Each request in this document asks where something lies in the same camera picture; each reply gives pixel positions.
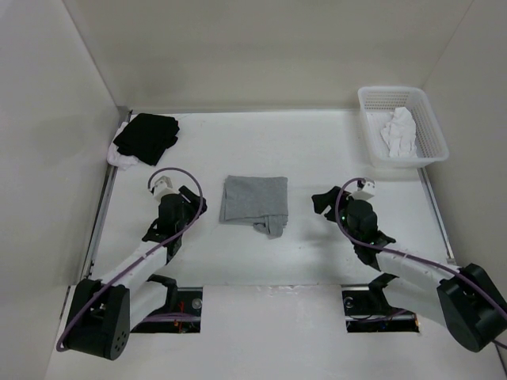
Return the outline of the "grey tank top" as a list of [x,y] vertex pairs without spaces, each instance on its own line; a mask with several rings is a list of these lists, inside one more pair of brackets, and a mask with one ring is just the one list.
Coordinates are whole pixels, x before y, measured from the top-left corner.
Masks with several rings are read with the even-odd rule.
[[219,221],[251,225],[271,238],[281,237],[288,223],[287,177],[228,176]]

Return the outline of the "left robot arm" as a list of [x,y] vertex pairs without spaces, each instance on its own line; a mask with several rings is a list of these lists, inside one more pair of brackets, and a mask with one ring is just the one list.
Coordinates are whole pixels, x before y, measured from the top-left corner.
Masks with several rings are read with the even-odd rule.
[[115,360],[138,327],[199,321],[199,312],[179,299],[176,280],[158,270],[176,256],[185,231],[207,210],[206,200],[185,186],[154,196],[158,216],[134,253],[109,273],[85,278],[74,289],[57,351]]

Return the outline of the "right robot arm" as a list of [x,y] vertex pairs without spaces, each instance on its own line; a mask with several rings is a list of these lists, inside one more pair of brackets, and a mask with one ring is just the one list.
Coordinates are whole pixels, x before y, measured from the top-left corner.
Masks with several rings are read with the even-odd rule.
[[378,227],[369,200],[375,182],[353,178],[356,191],[335,186],[311,197],[314,212],[337,224],[360,262],[380,275],[369,285],[367,301],[376,313],[398,309],[420,314],[444,326],[470,352],[497,344],[506,331],[506,300],[486,271],[415,256]]

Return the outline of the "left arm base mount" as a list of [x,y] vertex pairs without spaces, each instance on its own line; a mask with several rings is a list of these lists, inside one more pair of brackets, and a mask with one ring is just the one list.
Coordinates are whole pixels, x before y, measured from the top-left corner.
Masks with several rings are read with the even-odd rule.
[[202,287],[179,287],[164,306],[149,313],[131,333],[199,333],[203,295]]

